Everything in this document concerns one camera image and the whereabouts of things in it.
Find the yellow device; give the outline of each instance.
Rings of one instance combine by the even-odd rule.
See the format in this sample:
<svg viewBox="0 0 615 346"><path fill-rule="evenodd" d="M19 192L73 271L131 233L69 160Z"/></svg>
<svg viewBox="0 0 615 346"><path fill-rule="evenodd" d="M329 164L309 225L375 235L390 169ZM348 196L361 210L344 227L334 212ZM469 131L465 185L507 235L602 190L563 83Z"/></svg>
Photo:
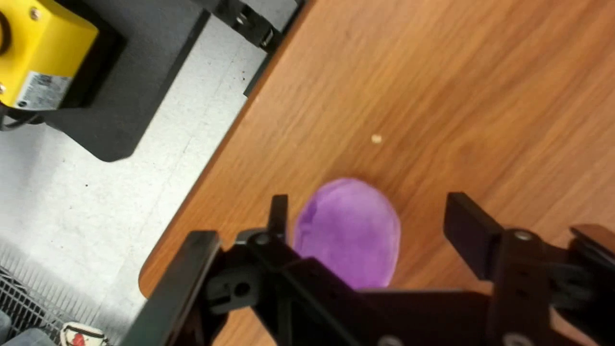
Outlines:
<svg viewBox="0 0 615 346"><path fill-rule="evenodd" d="M0 104L54 112L98 29L54 0L0 0Z"/></svg>

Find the wooden surface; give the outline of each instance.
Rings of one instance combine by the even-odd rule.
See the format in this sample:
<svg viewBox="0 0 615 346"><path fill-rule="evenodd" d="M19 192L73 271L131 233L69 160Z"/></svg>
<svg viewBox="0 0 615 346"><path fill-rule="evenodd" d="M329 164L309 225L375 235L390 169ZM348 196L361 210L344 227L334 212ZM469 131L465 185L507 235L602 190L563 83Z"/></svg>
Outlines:
<svg viewBox="0 0 615 346"><path fill-rule="evenodd" d="M505 225L565 244L615 227L615 2L319 0L142 269L150 294L186 233L227 244L292 217L336 177L381 188L404 223L394 288L480 287L442 237L465 190ZM267 338L233 319L221 344Z"/></svg>

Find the yellow box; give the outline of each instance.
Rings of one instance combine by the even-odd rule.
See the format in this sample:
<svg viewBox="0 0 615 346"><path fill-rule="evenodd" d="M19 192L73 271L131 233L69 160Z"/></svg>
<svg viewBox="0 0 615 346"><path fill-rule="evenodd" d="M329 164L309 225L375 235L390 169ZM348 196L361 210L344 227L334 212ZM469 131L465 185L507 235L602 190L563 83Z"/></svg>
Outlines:
<svg viewBox="0 0 615 346"><path fill-rule="evenodd" d="M0 102L29 112L58 110L98 29L54 0L0 0L10 40L0 52Z"/></svg>

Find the purple object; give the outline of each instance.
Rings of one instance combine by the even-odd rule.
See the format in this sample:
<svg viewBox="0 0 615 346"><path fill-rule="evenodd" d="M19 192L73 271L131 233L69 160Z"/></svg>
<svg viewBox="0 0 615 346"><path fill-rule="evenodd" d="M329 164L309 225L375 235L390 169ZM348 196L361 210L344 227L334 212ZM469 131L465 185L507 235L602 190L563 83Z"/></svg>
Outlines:
<svg viewBox="0 0 615 346"><path fill-rule="evenodd" d="M388 287L400 254L400 217L371 185L338 179L300 213L294 250L317 258L354 288Z"/></svg>

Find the purple ball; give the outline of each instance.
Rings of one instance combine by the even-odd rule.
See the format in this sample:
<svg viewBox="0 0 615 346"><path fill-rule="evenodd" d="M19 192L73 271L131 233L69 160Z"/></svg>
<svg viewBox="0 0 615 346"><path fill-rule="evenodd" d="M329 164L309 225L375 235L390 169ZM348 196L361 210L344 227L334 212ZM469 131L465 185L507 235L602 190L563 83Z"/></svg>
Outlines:
<svg viewBox="0 0 615 346"><path fill-rule="evenodd" d="M352 288L384 288L400 237L400 217L381 190L338 179L321 187L300 213L294 250L317 258Z"/></svg>

